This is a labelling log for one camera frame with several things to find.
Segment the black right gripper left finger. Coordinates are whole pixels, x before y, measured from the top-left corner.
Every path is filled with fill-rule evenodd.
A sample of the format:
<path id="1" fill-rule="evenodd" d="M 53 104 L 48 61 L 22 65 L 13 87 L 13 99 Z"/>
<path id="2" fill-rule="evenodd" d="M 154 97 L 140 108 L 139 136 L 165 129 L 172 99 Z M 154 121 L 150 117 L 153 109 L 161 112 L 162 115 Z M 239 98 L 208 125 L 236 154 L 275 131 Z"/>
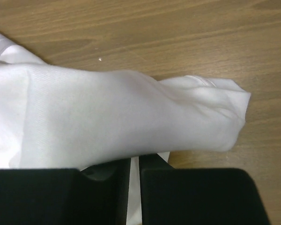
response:
<path id="1" fill-rule="evenodd" d="M 91 182 L 87 209 L 92 225 L 126 224 L 130 167 L 130 159 L 121 159 L 82 170 Z"/>

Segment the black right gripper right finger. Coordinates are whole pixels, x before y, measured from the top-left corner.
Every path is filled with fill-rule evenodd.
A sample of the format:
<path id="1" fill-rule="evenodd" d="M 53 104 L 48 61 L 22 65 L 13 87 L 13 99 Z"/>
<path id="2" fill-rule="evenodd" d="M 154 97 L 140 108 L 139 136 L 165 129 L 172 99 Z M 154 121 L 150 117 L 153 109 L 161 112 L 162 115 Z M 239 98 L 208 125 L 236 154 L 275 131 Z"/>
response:
<path id="1" fill-rule="evenodd" d="M 161 225 L 169 205 L 166 173 L 173 170 L 173 167 L 157 154 L 141 156 L 139 166 L 142 223 Z"/>

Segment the white printed t shirt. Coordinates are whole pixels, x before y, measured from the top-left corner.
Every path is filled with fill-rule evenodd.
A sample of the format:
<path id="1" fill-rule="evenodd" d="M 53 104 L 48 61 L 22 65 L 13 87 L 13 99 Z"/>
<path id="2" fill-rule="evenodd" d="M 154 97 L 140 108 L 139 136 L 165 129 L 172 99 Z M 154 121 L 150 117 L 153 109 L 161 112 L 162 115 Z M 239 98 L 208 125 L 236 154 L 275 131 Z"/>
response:
<path id="1" fill-rule="evenodd" d="M 231 79 L 49 65 L 0 34 L 0 169 L 83 170 L 130 158 L 127 224 L 138 225 L 139 156 L 230 150 L 250 97 Z"/>

